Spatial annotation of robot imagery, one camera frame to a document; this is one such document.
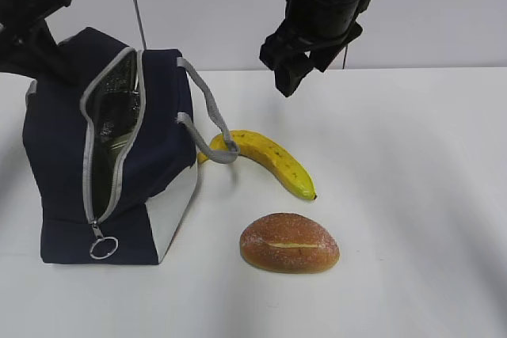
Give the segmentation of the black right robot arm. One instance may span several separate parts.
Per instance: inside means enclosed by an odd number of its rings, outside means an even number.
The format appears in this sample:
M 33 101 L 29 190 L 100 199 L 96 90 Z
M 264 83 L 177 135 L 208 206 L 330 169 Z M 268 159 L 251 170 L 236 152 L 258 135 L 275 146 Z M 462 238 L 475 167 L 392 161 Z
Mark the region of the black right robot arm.
M 325 71 L 362 33 L 356 22 L 370 0 L 286 0 L 284 20 L 261 45 L 276 88 L 290 97 L 313 70 Z

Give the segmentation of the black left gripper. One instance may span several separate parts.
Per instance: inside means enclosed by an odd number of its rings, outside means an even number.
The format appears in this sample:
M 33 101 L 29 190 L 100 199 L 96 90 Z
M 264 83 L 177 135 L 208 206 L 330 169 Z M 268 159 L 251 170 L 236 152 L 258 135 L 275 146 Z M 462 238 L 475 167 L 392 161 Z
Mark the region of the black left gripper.
M 71 3 L 72 0 L 1 0 L 1 72 L 33 79 L 44 74 L 65 85 L 77 85 L 78 74 L 49 27 L 35 25 Z

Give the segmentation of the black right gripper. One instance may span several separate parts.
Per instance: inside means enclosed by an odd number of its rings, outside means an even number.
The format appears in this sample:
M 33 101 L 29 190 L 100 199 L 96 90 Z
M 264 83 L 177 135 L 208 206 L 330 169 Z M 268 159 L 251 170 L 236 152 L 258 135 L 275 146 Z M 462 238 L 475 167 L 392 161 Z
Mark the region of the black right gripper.
M 357 18 L 371 0 L 286 0 L 284 19 L 261 45 L 260 60 L 290 97 L 313 70 L 325 71 L 363 28 Z

